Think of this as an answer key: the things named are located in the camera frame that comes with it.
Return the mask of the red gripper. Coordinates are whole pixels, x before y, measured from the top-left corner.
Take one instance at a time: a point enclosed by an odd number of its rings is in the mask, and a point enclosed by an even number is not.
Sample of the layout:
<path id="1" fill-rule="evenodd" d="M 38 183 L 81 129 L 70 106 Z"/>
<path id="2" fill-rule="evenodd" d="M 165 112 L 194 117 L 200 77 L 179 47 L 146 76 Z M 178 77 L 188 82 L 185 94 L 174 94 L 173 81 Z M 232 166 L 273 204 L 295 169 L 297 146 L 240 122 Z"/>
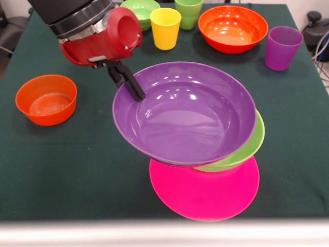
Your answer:
<path id="1" fill-rule="evenodd" d="M 127 86 L 134 99 L 142 102 L 145 92 L 130 69 L 121 63 L 132 55 L 132 50 L 141 45 L 142 31 L 134 13 L 123 7 L 111 11 L 105 19 L 106 27 L 100 33 L 60 44 L 64 56 L 79 66 L 94 66 L 97 61 L 117 61 L 107 71 L 117 88 Z"/>

